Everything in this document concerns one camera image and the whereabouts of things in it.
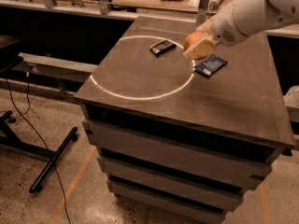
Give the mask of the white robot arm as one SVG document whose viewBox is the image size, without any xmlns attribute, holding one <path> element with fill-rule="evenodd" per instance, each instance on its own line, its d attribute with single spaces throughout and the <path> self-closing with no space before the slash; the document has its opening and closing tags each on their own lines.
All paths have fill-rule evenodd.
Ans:
<svg viewBox="0 0 299 224">
<path fill-rule="evenodd" d="M 200 60 L 218 45 L 230 47 L 261 31 L 298 21 L 299 0 L 234 0 L 186 37 L 184 55 Z"/>
</svg>

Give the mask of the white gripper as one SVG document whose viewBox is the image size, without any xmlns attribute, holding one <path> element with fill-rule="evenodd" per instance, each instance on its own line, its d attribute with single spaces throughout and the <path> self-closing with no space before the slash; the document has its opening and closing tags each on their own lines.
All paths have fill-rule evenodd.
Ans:
<svg viewBox="0 0 299 224">
<path fill-rule="evenodd" d="M 233 46 L 245 41 L 249 35 L 246 31 L 247 17 L 245 0 L 234 0 L 223 7 L 213 18 L 206 20 L 196 28 L 196 32 L 212 33 L 224 46 Z M 216 51 L 217 43 L 208 37 L 197 40 L 189 46 L 184 55 L 191 60 L 200 60 Z"/>
</svg>

